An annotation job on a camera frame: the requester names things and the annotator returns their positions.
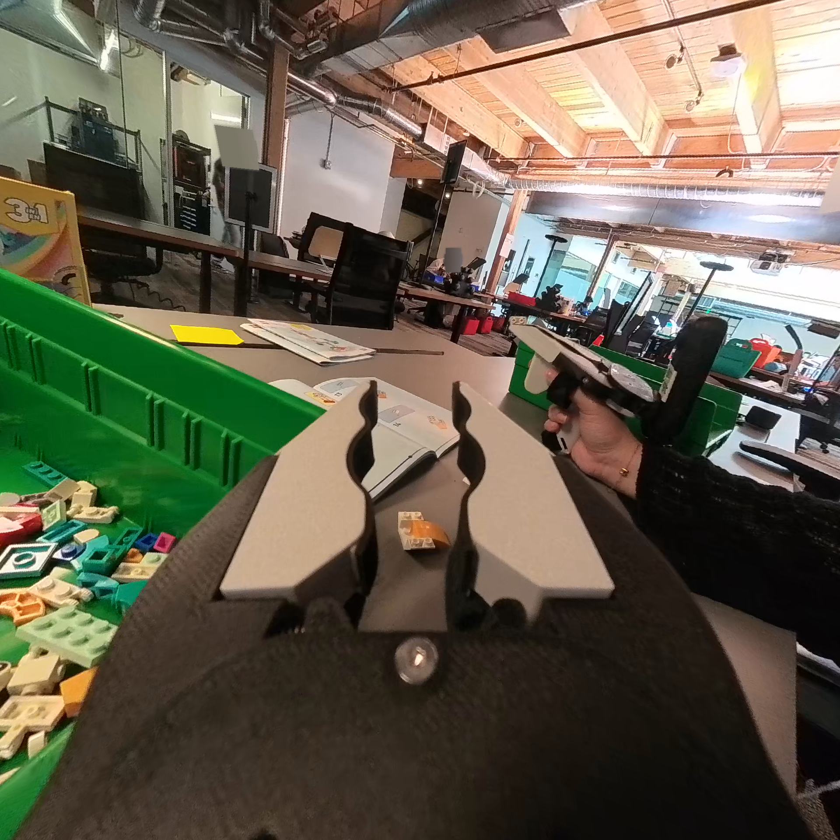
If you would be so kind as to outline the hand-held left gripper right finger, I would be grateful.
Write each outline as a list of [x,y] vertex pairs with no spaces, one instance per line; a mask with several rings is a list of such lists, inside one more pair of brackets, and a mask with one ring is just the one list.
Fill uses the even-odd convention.
[[447,607],[542,607],[615,589],[550,451],[473,387],[453,384],[468,481],[448,556]]

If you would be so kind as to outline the monitor on black stand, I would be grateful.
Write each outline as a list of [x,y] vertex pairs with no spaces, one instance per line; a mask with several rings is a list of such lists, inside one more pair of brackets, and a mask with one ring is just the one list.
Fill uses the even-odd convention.
[[239,228],[235,247],[234,315],[244,317],[250,298],[254,234],[274,234],[277,228],[278,171],[265,164],[256,169],[228,167],[224,174],[224,221]]

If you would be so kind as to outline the orange and white lego assembly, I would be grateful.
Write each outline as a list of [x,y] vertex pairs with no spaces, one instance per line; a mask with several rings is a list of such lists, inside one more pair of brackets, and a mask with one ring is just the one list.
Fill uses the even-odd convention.
[[399,511],[397,532],[404,551],[436,551],[449,549],[451,540],[446,531],[425,519],[420,511]]

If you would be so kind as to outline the yellow paper sheet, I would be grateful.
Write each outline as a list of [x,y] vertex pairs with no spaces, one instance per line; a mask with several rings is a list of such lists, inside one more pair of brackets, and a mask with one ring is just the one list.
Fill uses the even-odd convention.
[[170,325],[174,340],[190,346],[237,347],[245,340],[233,329],[202,325]]

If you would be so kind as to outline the long wooden desk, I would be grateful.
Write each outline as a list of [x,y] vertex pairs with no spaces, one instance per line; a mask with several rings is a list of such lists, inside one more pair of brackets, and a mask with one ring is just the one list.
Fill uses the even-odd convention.
[[80,207],[77,221],[82,228],[96,229],[120,235],[133,242],[143,243],[161,251],[197,252],[201,257],[198,286],[198,311],[209,314],[212,307],[213,276],[211,257],[234,259],[240,250],[233,245],[219,242],[208,235],[197,234],[180,228],[167,227],[141,219],[109,213],[95,208]]

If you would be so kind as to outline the open instruction booklet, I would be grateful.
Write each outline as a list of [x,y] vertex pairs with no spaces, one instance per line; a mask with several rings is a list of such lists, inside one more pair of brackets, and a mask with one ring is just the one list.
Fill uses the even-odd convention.
[[[329,409],[367,383],[365,378],[342,377],[317,385],[292,379],[270,384]],[[440,459],[459,442],[450,410],[382,380],[377,382],[376,412],[377,423],[371,431],[374,464],[362,481],[374,501],[401,485],[421,465]]]

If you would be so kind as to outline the closed instruction booklet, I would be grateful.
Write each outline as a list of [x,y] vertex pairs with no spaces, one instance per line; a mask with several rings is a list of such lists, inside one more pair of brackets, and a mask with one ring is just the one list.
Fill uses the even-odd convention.
[[366,361],[376,355],[373,348],[344,341],[303,322],[250,319],[240,328],[320,366]]

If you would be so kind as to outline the black mesh office chair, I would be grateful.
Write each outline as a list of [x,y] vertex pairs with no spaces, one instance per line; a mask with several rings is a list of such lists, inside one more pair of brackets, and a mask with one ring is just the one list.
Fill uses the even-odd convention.
[[327,324],[390,331],[413,243],[346,225],[325,294]]

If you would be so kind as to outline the person's right hand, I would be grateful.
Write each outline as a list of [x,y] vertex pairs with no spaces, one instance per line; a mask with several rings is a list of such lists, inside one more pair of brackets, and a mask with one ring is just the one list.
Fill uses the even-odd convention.
[[586,475],[616,493],[636,499],[643,446],[623,420],[609,407],[578,390],[569,408],[551,406],[543,427],[558,434],[569,424],[575,425],[578,432],[570,448],[573,462]]

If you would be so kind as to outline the green plastic bin with legos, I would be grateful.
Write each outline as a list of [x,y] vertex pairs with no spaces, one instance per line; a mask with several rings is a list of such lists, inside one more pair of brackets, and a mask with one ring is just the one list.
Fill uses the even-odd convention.
[[158,707],[300,621],[278,598],[219,587],[275,452],[315,408],[189,349],[2,271],[2,478],[41,460],[125,517],[178,538],[118,625],[75,722],[2,782],[2,838],[93,838],[82,826],[148,747]]

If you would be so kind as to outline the metal storage rack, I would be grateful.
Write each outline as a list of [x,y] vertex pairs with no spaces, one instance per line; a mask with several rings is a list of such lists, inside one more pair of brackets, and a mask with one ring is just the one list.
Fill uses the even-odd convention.
[[79,99],[70,108],[44,97],[42,108],[49,144],[143,173],[141,131],[111,122],[104,106]]

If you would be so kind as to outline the empty green plastic bin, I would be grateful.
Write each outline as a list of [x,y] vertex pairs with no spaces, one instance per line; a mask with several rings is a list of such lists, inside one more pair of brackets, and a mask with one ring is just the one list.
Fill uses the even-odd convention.
[[[509,384],[509,393],[527,403],[548,409],[550,402],[545,392],[530,393],[525,385],[533,352],[527,344],[513,340],[516,346],[514,370]],[[593,346],[593,351],[606,360],[625,366],[645,379],[657,392],[666,375],[666,368],[643,359],[626,356],[614,350]],[[688,422],[673,443],[673,448],[683,455],[708,456],[726,440],[736,426],[740,414],[741,396],[719,385],[704,384],[696,399]]]

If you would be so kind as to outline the person's right forearm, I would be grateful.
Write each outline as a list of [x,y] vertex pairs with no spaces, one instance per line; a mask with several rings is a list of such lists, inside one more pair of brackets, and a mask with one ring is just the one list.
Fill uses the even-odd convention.
[[839,662],[839,506],[645,447],[633,519],[696,594]]

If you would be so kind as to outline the yellow lego set box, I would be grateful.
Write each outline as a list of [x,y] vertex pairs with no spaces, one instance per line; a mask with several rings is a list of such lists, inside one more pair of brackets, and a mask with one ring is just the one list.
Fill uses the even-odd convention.
[[91,306],[72,192],[1,178],[1,267]]

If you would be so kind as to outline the pile of loose lego pieces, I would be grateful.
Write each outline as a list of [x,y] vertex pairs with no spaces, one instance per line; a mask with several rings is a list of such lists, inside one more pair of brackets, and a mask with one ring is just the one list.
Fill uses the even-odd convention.
[[2,478],[2,781],[77,719],[131,605],[177,544],[41,460]]

